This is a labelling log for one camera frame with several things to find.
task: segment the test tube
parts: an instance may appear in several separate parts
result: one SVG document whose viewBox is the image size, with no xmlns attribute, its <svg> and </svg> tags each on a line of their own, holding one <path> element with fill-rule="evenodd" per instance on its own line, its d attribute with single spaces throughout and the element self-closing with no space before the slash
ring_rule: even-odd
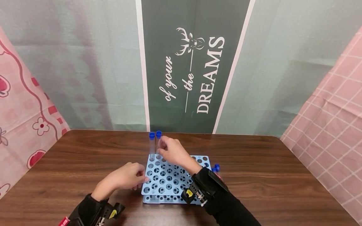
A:
<svg viewBox="0 0 362 226">
<path fill-rule="evenodd" d="M 220 172 L 220 165 L 215 164 L 215 169 L 216 169 L 216 175 L 218 175 L 220 177 L 220 179 L 222 179 L 221 172 Z"/>
<path fill-rule="evenodd" d="M 156 152 L 157 152 L 157 154 L 159 154 L 158 149 L 160 148 L 160 146 L 159 146 L 158 142 L 161 139 L 161 136 L 162 136 L 162 132 L 157 131 L 156 132 L 156 146 L 157 146 Z"/>
<path fill-rule="evenodd" d="M 155 133 L 151 132 L 150 137 L 150 161 L 155 160 Z"/>
</svg>

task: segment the antlers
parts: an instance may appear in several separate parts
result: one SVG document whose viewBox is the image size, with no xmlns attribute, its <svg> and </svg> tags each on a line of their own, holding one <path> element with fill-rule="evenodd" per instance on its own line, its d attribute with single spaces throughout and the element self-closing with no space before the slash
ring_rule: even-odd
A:
<svg viewBox="0 0 362 226">
<path fill-rule="evenodd" d="M 181 34 L 185 37 L 185 38 L 183 38 L 183 39 L 181 39 L 181 40 L 187 41 L 188 43 L 190 42 L 190 39 L 187 37 L 187 34 L 186 34 L 185 29 L 179 27 L 179 28 L 177 28 L 176 30 L 177 30 L 177 31 L 181 31 Z M 177 56 L 181 56 L 182 54 L 184 54 L 185 51 L 186 51 L 186 49 L 189 47 L 189 44 L 181 45 L 181 46 L 183 47 L 183 49 L 181 50 L 180 53 L 178 53 L 178 52 L 175 53 Z"/>
</svg>

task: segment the black wrist device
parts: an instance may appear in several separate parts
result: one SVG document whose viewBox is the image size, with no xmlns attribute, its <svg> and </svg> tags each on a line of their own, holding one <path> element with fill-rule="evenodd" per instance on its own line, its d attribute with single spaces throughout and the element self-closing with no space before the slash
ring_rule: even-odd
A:
<svg viewBox="0 0 362 226">
<path fill-rule="evenodd" d="M 214 199 L 217 191 L 226 191 L 229 189 L 226 184 L 211 170 L 203 167 L 197 174 L 192 177 L 192 184 L 189 188 L 184 188 L 181 197 L 190 204 L 197 197 L 201 206 L 204 206 L 207 201 Z"/>
<path fill-rule="evenodd" d="M 118 202 L 112 206 L 108 199 L 98 202 L 88 194 L 69 216 L 67 226 L 103 225 L 105 219 L 117 219 L 125 208 Z"/>
</svg>

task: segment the red label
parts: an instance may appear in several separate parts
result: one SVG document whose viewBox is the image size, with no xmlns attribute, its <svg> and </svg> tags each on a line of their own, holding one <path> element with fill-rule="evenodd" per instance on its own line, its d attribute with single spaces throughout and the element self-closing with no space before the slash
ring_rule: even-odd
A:
<svg viewBox="0 0 362 226">
<path fill-rule="evenodd" d="M 68 223 L 70 222 L 70 220 L 65 217 L 60 223 L 58 226 L 66 226 Z"/>
</svg>

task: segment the wooden table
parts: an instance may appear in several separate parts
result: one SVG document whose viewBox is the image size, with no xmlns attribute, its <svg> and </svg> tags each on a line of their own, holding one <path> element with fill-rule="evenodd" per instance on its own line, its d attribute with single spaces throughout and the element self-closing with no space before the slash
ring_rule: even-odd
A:
<svg viewBox="0 0 362 226">
<path fill-rule="evenodd" d="M 357 225 L 276 137 L 166 135 L 219 163 L 230 191 L 263 226 Z M 145 165 L 148 151 L 145 132 L 70 131 L 0 200 L 0 225 L 58 225 L 108 173 Z M 126 210 L 107 225 L 216 225 L 200 206 L 143 204 L 140 190 L 118 191 L 116 201 Z"/>
</svg>

